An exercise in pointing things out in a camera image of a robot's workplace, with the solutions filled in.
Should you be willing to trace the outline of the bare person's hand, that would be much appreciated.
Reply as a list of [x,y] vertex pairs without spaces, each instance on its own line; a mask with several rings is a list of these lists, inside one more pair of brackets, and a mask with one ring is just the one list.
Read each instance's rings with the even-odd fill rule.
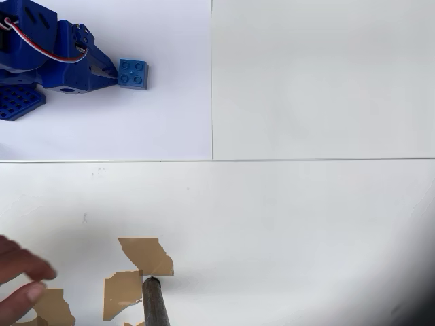
[[43,258],[23,249],[17,242],[1,237],[1,284],[26,274],[31,282],[21,286],[1,301],[1,324],[12,325],[21,319],[46,291],[45,280],[57,273]]

